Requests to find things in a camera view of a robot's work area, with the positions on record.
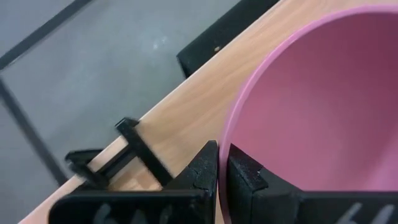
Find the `black plastic holder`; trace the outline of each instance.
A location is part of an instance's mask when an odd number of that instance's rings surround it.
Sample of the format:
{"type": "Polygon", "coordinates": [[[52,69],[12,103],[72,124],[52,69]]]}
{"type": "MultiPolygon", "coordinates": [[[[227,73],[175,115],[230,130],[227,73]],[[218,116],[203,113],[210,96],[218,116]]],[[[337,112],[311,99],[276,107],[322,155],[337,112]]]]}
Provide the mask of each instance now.
{"type": "Polygon", "coordinates": [[[227,186],[232,224],[398,223],[398,192],[303,191],[234,145],[227,186]]]}
{"type": "Polygon", "coordinates": [[[65,160],[85,181],[51,208],[50,224],[60,223],[192,223],[215,222],[218,145],[208,141],[189,165],[172,178],[141,139],[138,121],[124,118],[116,129],[128,145],[94,172],[88,163],[102,149],[73,151],[65,160]],[[163,186],[160,191],[112,192],[110,179],[138,157],[163,186]]]}

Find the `wooden table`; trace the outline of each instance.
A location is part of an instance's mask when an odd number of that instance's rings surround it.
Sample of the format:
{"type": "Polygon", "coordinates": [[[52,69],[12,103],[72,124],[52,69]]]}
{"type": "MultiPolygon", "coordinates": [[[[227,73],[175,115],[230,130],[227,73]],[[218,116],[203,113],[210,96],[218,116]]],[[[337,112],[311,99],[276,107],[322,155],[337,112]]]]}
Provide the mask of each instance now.
{"type": "MultiPolygon", "coordinates": [[[[173,175],[193,159],[209,139],[217,139],[239,87],[264,57],[283,40],[315,19],[341,9],[398,0],[280,0],[188,80],[141,118],[137,129],[173,175]]],[[[99,169],[126,145],[117,138],[91,162],[99,169]]],[[[21,223],[46,223],[49,208],[82,181],[72,177],[21,223]]],[[[138,159],[112,180],[113,190],[154,190],[159,185],[138,159]]],[[[220,208],[216,216],[222,223],[220,208]]]]}

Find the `bowl rim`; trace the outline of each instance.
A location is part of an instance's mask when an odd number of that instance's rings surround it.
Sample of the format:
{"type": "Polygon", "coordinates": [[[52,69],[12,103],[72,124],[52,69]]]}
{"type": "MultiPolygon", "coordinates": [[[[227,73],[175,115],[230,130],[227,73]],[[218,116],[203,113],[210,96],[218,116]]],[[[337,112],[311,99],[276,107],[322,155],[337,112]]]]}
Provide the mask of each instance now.
{"type": "Polygon", "coordinates": [[[279,57],[282,52],[284,52],[290,45],[292,45],[296,40],[305,36],[309,32],[323,26],[327,23],[333,22],[337,19],[342,19],[344,17],[355,16],[358,14],[378,14],[378,13],[391,13],[398,14],[398,4],[383,4],[383,5],[365,5],[354,7],[351,9],[345,9],[342,11],[334,12],[323,16],[321,19],[312,21],[311,23],[305,25],[299,30],[295,31],[286,40],[279,44],[271,53],[265,56],[264,60],[255,69],[255,71],[249,76],[249,78],[242,84],[237,97],[232,102],[230,106],[230,111],[225,119],[223,132],[219,138],[219,169],[218,169],[218,193],[220,197],[221,211],[223,214],[224,222],[226,224],[231,223],[229,216],[227,196],[226,196],[226,163],[228,160],[229,147],[231,145],[231,135],[233,133],[234,127],[238,122],[239,115],[246,102],[251,90],[257,83],[261,75],[267,70],[269,65],[274,62],[274,60],[279,57]]]}

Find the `gray floor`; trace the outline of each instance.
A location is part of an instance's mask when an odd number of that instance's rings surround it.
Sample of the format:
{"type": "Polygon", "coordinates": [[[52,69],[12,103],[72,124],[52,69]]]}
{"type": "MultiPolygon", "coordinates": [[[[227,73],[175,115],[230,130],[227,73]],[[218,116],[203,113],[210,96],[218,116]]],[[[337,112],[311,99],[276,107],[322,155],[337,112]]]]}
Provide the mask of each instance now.
{"type": "MultiPolygon", "coordinates": [[[[237,1],[95,0],[0,75],[61,162],[107,146],[123,116],[140,118],[181,83],[176,54],[237,1]]],[[[70,2],[0,1],[0,55],[70,2]]],[[[0,148],[0,217],[15,223],[56,185],[4,107],[0,148]]]]}

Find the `light wood surface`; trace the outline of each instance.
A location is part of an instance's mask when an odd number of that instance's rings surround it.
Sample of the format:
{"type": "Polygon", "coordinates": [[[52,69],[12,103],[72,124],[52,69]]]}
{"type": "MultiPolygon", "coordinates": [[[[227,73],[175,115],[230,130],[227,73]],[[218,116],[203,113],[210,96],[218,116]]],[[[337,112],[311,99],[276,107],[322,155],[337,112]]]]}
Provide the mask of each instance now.
{"type": "MultiPolygon", "coordinates": [[[[160,160],[177,175],[209,139],[218,139],[239,87],[283,40],[325,14],[364,4],[398,0],[281,0],[188,80],[141,118],[137,129],[160,160]]],[[[126,145],[117,138],[90,164],[97,170],[126,145]]],[[[49,208],[82,181],[72,177],[21,223],[46,223],[49,208]]],[[[134,159],[114,179],[113,190],[154,190],[159,185],[134,159]]],[[[217,208],[217,223],[222,223],[217,208]]]]}

